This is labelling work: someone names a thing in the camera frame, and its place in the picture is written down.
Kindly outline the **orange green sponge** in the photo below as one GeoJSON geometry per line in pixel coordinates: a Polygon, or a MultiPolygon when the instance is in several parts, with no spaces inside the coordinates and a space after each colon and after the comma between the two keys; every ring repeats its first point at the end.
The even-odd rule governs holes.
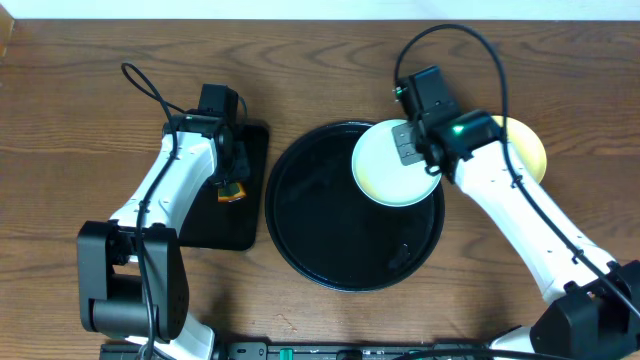
{"type": "Polygon", "coordinates": [[[217,189],[217,199],[220,203],[231,203],[246,197],[246,191],[241,182],[227,183],[217,189]]]}

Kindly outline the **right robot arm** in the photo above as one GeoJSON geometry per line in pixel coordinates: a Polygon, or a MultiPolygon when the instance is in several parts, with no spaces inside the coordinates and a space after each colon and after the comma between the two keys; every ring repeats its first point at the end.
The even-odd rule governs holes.
{"type": "Polygon", "coordinates": [[[400,121],[392,143],[403,165],[443,174],[496,224],[548,307],[489,345],[491,357],[622,359],[639,349],[639,263],[620,264],[559,208],[519,157],[522,126],[484,111],[434,125],[400,121]]]}

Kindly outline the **light blue plate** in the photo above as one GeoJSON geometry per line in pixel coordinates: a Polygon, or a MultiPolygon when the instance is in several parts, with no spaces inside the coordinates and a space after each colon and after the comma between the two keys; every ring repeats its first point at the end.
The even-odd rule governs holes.
{"type": "Polygon", "coordinates": [[[371,200],[389,207],[406,207],[426,199],[441,175],[430,175],[416,151],[407,120],[391,119],[366,130],[356,142],[351,170],[359,189],[371,200]]]}

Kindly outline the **yellow plate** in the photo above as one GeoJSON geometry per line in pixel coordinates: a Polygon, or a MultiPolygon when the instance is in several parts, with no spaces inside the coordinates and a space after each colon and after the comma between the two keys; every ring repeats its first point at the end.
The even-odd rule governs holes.
{"type": "Polygon", "coordinates": [[[522,182],[531,178],[540,183],[547,168],[547,155],[538,135],[525,123],[508,117],[507,139],[511,146],[510,161],[522,182]]]}

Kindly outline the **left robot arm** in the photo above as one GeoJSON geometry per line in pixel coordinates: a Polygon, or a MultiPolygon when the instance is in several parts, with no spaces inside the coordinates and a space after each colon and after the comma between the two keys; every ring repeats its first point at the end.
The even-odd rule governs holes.
{"type": "Polygon", "coordinates": [[[226,117],[174,115],[161,151],[133,196],[77,236],[80,319],[85,330],[138,345],[140,359],[209,359],[214,331],[188,311],[179,235],[201,187],[220,203],[245,197],[249,165],[226,117]]]}

